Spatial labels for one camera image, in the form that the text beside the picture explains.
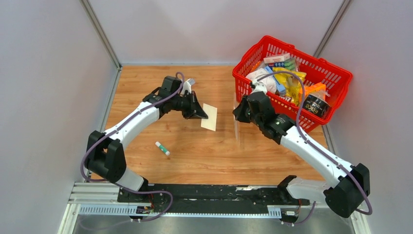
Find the white paper letter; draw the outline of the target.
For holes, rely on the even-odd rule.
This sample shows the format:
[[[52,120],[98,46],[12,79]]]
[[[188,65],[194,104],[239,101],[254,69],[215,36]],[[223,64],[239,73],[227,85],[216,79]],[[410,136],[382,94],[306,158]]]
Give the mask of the white paper letter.
[[[201,127],[211,131],[216,131],[218,109],[214,106],[204,103],[203,110],[207,114],[208,118],[201,120]]]

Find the cream paper envelope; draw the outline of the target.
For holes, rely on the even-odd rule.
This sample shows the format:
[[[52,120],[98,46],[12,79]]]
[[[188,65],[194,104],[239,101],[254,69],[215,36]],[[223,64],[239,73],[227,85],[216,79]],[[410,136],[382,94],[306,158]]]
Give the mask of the cream paper envelope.
[[[236,98],[236,93],[233,95],[233,110],[235,110],[236,107],[238,107],[239,102],[237,101]],[[239,149],[241,149],[241,139],[240,139],[240,126],[239,122],[236,120],[235,116],[233,115],[234,119],[234,134],[235,134],[235,139],[236,139],[236,144]]]

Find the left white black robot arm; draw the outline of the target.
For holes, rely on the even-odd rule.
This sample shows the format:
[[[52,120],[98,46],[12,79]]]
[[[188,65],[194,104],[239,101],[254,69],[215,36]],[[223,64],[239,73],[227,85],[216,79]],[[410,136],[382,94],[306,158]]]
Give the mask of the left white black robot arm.
[[[181,112],[185,119],[208,119],[192,90],[194,83],[191,78],[164,77],[162,85],[146,95],[137,108],[118,124],[89,135],[81,168],[130,190],[135,201],[145,201],[149,196],[149,189],[144,185],[147,180],[127,167],[125,150],[145,128],[170,111]]]

